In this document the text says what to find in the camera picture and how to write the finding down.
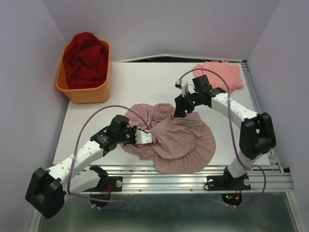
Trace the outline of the dusty pink skirt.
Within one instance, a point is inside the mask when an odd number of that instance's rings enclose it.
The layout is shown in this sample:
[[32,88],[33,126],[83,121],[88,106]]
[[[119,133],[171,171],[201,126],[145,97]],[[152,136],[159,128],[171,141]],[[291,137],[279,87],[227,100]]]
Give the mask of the dusty pink skirt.
[[152,160],[155,169],[164,174],[193,174],[205,168],[216,150],[211,129],[197,112],[185,118],[174,117],[169,103],[135,104],[125,117],[131,127],[145,129],[149,125],[152,142],[143,145],[123,145],[122,149]]

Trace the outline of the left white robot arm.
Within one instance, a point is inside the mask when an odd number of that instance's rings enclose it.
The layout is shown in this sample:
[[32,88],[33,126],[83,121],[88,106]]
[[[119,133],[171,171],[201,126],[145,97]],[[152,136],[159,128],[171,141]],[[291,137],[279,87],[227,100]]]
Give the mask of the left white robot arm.
[[99,130],[81,147],[62,162],[47,168],[38,168],[32,174],[25,199],[41,215],[52,218],[72,196],[95,188],[107,186],[107,172],[94,165],[86,172],[83,169],[116,149],[119,144],[136,144],[148,134],[137,126],[130,126],[127,117],[116,115],[110,125]]

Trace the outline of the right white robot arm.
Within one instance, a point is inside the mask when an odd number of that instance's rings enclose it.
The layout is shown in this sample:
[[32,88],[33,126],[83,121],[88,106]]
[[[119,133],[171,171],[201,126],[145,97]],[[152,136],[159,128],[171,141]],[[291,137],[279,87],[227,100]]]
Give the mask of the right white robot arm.
[[221,88],[213,88],[206,75],[193,79],[194,92],[188,90],[188,84],[177,80],[175,87],[182,92],[175,98],[174,117],[186,117],[200,105],[226,116],[229,125],[236,125],[240,130],[239,148],[236,158],[225,169],[223,185],[232,189],[263,155],[276,146],[276,137],[272,118],[268,113],[249,110],[230,97],[230,93]]

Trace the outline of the orange plastic bin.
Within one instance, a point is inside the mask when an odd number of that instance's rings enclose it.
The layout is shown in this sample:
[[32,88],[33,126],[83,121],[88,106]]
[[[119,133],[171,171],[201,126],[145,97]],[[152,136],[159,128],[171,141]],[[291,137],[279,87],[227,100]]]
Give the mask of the orange plastic bin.
[[61,58],[60,60],[55,82],[56,88],[60,92],[65,94],[65,96],[75,104],[104,103],[110,97],[111,71],[112,71],[111,45],[105,40],[100,41],[108,49],[109,57],[108,57],[106,81],[97,88],[68,89],[63,58]]

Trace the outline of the folded salmon pink skirt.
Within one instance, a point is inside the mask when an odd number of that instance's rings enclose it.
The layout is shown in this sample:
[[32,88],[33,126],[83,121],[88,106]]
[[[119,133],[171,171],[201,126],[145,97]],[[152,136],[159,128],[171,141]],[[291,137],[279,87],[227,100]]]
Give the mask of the folded salmon pink skirt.
[[[225,80],[231,92],[244,87],[240,76],[240,69],[237,65],[229,65],[228,62],[205,62],[202,65],[196,65],[193,69],[198,68],[209,69],[219,74]],[[228,89],[223,81],[213,73],[204,70],[197,70],[193,72],[193,75],[194,77],[206,75],[212,88],[219,87],[228,92]]]

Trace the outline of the red skirt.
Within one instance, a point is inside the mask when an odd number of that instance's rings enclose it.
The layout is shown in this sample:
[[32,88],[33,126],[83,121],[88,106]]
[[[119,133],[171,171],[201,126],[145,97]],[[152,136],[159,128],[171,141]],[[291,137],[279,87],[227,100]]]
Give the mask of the red skirt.
[[75,35],[63,55],[68,89],[97,88],[107,77],[109,49],[90,32]]

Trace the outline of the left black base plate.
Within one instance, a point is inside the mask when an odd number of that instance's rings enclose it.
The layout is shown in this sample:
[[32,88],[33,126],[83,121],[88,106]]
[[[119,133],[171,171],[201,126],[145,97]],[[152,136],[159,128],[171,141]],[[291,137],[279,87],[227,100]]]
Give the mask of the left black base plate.
[[108,176],[99,180],[98,184],[89,189],[91,192],[121,192],[123,186],[122,176]]

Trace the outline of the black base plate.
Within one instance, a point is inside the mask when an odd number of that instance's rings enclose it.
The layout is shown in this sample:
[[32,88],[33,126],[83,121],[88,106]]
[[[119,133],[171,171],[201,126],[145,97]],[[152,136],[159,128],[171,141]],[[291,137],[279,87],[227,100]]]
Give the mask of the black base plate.
[[99,180],[98,184],[89,189],[91,192],[121,192],[123,186],[122,176],[108,176]]
[[207,176],[207,181],[203,188],[206,191],[225,192],[252,189],[247,175],[243,175],[238,178],[232,178],[225,175],[210,175]]

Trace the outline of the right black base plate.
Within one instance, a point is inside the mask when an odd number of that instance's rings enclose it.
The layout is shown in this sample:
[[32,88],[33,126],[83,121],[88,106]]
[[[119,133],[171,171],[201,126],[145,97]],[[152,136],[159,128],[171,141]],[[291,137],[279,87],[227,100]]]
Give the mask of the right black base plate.
[[247,175],[243,175],[238,178],[232,178],[225,175],[210,175],[207,176],[207,181],[203,188],[206,191],[225,192],[252,189]]

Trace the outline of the aluminium frame rail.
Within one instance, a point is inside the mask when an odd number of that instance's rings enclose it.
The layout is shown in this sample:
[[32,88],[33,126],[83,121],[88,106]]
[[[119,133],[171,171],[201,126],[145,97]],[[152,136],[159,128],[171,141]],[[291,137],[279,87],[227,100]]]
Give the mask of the aluminium frame rail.
[[[294,183],[290,173],[285,173],[274,156],[263,166],[264,174],[257,168],[248,173],[251,192],[292,192]],[[224,166],[211,165],[194,174],[162,174],[152,165],[101,165],[109,176],[121,176],[122,194],[206,193],[204,184],[211,176],[223,174]]]

